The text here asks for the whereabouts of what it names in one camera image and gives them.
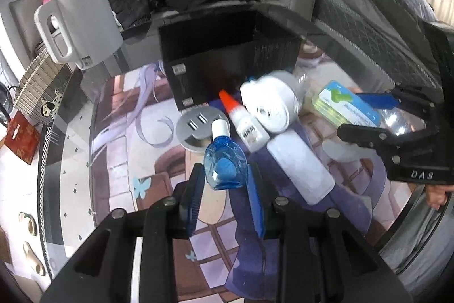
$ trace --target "black box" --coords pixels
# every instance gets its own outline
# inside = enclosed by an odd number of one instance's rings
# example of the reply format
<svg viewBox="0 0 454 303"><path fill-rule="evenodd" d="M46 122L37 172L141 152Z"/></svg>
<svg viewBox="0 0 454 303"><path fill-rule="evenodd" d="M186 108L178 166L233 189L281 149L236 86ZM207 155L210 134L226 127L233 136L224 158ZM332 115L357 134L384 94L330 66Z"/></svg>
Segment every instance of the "black box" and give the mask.
<svg viewBox="0 0 454 303"><path fill-rule="evenodd" d="M292 72L301 39L256 10L224 12L159 28L164 70L176 106L185 108L233 92L249 78Z"/></svg>

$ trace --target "red envelope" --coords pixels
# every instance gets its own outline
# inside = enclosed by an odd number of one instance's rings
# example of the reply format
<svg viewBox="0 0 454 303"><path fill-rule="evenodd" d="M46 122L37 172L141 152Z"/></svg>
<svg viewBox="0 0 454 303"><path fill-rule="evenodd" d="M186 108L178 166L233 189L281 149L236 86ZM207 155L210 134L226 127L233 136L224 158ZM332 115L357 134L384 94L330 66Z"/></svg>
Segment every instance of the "red envelope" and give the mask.
<svg viewBox="0 0 454 303"><path fill-rule="evenodd" d="M25 116L17 111L5 137L5 145L25 163L31 165L38 148L41 134L30 124Z"/></svg>

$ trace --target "red nozzle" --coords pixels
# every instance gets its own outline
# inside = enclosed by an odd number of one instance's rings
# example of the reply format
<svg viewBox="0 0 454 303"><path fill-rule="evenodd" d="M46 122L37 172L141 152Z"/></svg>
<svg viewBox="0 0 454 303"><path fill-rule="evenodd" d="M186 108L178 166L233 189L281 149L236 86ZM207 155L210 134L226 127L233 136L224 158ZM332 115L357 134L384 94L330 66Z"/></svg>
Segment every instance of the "red nozzle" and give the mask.
<svg viewBox="0 0 454 303"><path fill-rule="evenodd" d="M240 105L240 103L238 103L235 99L233 99L233 97L229 93L227 93L225 90L221 90L219 92L219 97L227 111L227 114L229 114L231 111L233 111L234 108L236 108Z"/></svg>

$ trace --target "kettle handle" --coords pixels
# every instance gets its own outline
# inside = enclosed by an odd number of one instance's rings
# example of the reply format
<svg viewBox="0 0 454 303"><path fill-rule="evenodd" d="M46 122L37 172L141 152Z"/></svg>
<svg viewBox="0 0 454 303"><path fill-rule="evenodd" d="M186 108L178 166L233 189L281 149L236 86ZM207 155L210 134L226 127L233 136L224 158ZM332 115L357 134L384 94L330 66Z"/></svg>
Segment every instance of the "kettle handle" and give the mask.
<svg viewBox="0 0 454 303"><path fill-rule="evenodd" d="M58 29L63 36L63 40L66 43L68 50L66 55L63 55L60 52L57 44L55 43L55 40L51 35L51 31L49 30L47 23L50 16L55 16L58 21ZM78 53L74 48L70 33L63 20L63 15L60 11L60 7L58 7L57 0L49 0L47 3L38 7L38 9L35 11L35 24L38 28L39 34L44 41L44 44L46 45L47 50L49 51L49 54L51 55L55 63L65 64L67 62L76 62L78 65L82 65L82 61L80 60Z"/></svg>

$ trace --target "wet wipes package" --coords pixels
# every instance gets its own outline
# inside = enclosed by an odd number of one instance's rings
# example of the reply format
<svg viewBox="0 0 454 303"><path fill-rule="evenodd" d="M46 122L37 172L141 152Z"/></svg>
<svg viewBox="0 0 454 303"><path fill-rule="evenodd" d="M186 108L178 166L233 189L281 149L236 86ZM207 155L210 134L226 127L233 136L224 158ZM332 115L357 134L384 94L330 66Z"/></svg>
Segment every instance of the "wet wipes package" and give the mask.
<svg viewBox="0 0 454 303"><path fill-rule="evenodd" d="M312 105L335 126L353 124L378 127L381 117L369 104L350 90L331 81L312 98Z"/></svg>

